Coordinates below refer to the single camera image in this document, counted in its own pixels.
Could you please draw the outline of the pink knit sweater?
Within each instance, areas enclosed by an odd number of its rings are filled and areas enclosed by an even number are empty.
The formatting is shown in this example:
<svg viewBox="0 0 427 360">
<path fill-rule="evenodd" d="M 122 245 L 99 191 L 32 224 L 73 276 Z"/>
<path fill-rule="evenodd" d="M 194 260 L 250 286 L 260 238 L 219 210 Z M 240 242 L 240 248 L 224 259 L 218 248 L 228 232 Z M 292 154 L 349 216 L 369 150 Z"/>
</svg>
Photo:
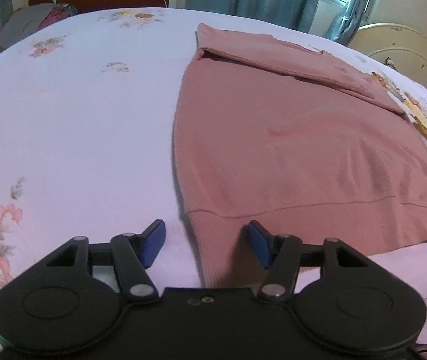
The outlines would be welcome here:
<svg viewBox="0 0 427 360">
<path fill-rule="evenodd" d="M 174 156 L 205 283 L 264 279 L 245 227 L 364 255 L 427 242 L 427 146 L 372 75 L 325 51 L 200 24 Z"/>
</svg>

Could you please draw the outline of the pile of clothes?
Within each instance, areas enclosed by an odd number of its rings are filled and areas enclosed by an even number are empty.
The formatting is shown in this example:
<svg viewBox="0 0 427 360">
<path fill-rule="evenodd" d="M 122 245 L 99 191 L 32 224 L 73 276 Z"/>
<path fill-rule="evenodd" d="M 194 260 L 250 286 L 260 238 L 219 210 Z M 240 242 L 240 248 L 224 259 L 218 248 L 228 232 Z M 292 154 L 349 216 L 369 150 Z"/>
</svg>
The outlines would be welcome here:
<svg viewBox="0 0 427 360">
<path fill-rule="evenodd" d="M 41 29 L 77 14 L 78 10 L 70 4 L 41 3 L 16 10 L 0 30 L 0 53 Z"/>
</svg>

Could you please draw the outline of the floral white bed sheet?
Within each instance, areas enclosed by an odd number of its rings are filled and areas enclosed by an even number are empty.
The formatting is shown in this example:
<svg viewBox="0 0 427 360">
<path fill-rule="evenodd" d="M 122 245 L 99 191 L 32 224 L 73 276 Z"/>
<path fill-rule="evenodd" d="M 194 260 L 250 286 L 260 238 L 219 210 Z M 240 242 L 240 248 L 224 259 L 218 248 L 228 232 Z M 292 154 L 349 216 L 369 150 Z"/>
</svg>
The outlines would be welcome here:
<svg viewBox="0 0 427 360">
<path fill-rule="evenodd" d="M 205 283 L 174 156 L 178 98 L 200 24 L 325 51 L 372 75 L 427 146 L 427 89 L 322 37 L 166 8 L 102 10 L 46 27 L 0 54 L 0 289 L 76 236 L 108 243 L 161 219 L 165 243 L 146 271 L 159 297 L 130 303 L 87 345 L 0 344 L 0 359 L 427 359 L 427 241 L 369 256 L 345 242 L 422 297 L 423 329 L 401 350 L 337 350 L 313 339 L 289 306 L 258 297 L 268 271 L 253 251 L 261 282 Z"/>
</svg>

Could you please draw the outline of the cream round footboard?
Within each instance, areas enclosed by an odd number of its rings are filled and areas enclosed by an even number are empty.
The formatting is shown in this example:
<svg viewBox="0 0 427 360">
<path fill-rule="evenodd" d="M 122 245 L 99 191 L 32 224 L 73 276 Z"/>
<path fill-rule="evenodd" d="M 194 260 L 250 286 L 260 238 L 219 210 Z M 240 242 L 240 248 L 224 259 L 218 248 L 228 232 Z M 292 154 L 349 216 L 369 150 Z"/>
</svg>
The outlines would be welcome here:
<svg viewBox="0 0 427 360">
<path fill-rule="evenodd" d="M 364 25 L 349 48 L 389 66 L 427 88 L 427 37 L 394 23 Z"/>
</svg>

